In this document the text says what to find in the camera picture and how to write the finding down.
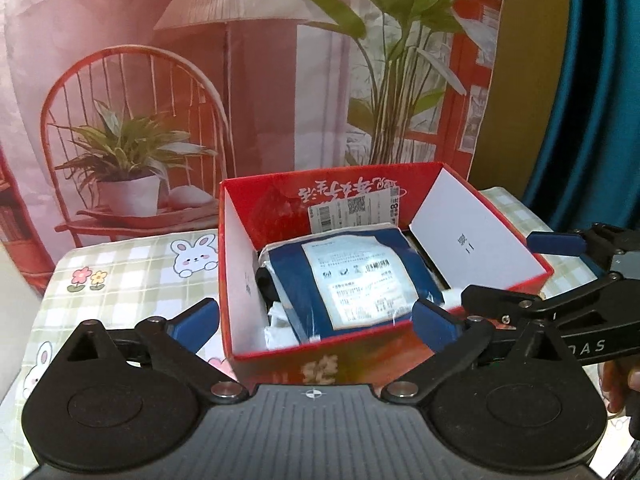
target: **plastic bag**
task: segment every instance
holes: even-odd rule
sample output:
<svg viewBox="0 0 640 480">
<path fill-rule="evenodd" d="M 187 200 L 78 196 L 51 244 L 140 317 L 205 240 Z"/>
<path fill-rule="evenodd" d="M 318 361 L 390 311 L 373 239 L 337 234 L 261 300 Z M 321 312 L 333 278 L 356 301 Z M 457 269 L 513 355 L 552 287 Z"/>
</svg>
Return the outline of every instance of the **plastic bag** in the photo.
<svg viewBox="0 0 640 480">
<path fill-rule="evenodd" d="M 444 303 L 420 255 L 391 224 L 271 244 L 258 264 L 301 343 L 409 319 L 418 297 Z"/>
</svg>

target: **red box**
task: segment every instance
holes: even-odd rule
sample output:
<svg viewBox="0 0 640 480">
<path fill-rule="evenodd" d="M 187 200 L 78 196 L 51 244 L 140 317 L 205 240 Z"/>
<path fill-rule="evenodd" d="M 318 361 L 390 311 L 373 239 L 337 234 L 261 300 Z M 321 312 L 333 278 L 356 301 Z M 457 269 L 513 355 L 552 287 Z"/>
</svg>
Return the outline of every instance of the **red box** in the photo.
<svg viewBox="0 0 640 480">
<path fill-rule="evenodd" d="M 220 308 L 225 355 L 238 380 L 382 386 L 431 355 L 411 321 L 267 351 L 266 308 L 255 285 L 257 251 L 310 233 L 311 205 L 401 188 L 399 224 L 411 228 L 450 286 L 537 294 L 553 269 L 473 187 L 432 162 L 331 168 L 225 180 L 220 201 Z"/>
</svg>

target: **blue curtain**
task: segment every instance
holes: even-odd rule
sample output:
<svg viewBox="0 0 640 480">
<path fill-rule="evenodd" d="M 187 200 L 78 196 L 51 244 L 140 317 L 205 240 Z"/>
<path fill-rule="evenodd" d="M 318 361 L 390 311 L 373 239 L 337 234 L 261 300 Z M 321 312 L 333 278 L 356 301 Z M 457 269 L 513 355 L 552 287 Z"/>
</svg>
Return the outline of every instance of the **blue curtain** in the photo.
<svg viewBox="0 0 640 480">
<path fill-rule="evenodd" d="M 640 0 L 570 0 L 556 101 L 523 202 L 558 231 L 640 228 Z"/>
</svg>

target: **yellow wall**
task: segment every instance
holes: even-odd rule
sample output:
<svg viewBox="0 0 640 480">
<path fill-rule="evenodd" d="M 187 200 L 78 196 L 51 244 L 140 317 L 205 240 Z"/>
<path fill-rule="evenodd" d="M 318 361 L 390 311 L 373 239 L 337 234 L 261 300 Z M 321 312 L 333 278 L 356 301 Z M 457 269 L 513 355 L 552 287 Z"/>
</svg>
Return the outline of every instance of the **yellow wall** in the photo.
<svg viewBox="0 0 640 480">
<path fill-rule="evenodd" d="M 521 197 L 560 75 L 569 0 L 504 0 L 494 78 L 469 181 Z"/>
</svg>

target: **qr code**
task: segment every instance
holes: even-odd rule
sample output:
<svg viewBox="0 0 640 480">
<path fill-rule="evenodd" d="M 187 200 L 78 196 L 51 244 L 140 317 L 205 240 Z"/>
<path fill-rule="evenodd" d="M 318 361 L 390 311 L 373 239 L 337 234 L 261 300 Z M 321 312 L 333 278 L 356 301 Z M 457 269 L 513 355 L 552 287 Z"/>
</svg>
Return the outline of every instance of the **qr code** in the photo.
<svg viewBox="0 0 640 480">
<path fill-rule="evenodd" d="M 347 199 L 347 206 L 349 207 L 349 214 L 364 213 L 367 210 L 367 206 L 364 202 L 363 196 L 355 196 Z"/>
</svg>

